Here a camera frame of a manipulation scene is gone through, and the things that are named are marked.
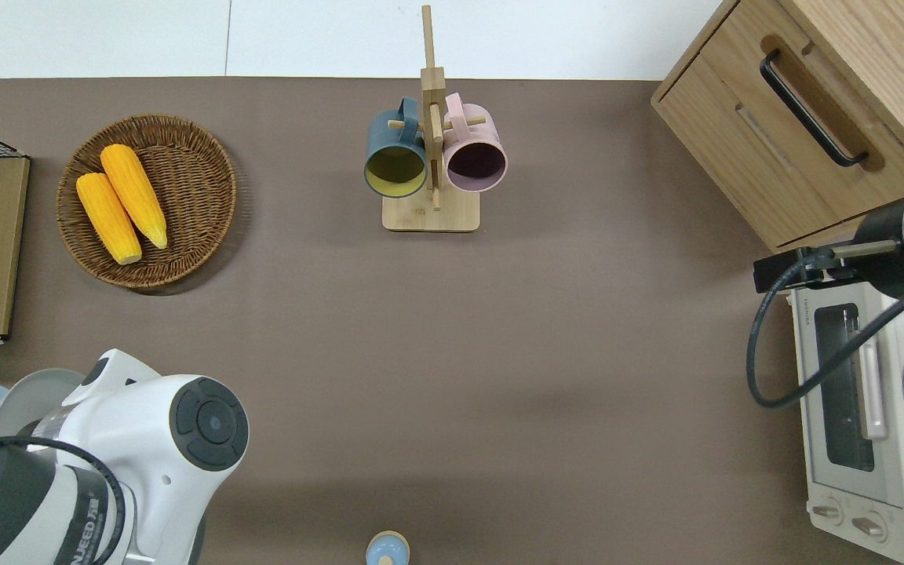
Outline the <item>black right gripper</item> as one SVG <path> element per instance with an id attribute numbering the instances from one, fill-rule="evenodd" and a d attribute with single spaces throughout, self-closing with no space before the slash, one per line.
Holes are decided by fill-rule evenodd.
<path id="1" fill-rule="evenodd" d="M 853 239 L 801 246 L 754 261 L 754 289 L 769 292 L 788 268 L 808 260 L 807 267 L 786 279 L 786 289 L 821 290 L 864 282 L 900 299 L 904 296 L 903 214 L 904 198 L 865 215 Z"/>

